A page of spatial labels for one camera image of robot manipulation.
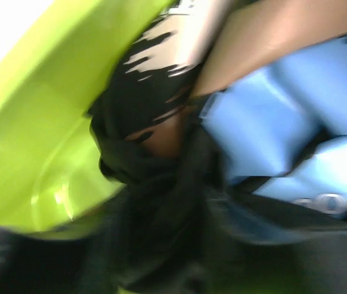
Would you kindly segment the black t-shirt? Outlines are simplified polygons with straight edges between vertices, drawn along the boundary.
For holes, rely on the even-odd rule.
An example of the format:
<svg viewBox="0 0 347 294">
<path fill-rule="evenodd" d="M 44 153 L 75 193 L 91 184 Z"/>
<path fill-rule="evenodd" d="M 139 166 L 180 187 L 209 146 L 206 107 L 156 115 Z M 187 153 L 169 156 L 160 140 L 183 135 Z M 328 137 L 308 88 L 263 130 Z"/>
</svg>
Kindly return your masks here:
<svg viewBox="0 0 347 294">
<path fill-rule="evenodd" d="M 89 293 L 347 293 L 347 216 L 228 183 L 201 124 L 208 97 L 298 50 L 347 34 L 347 1 L 260 1 L 229 16 L 149 23 L 86 116 L 104 204 Z"/>
</svg>

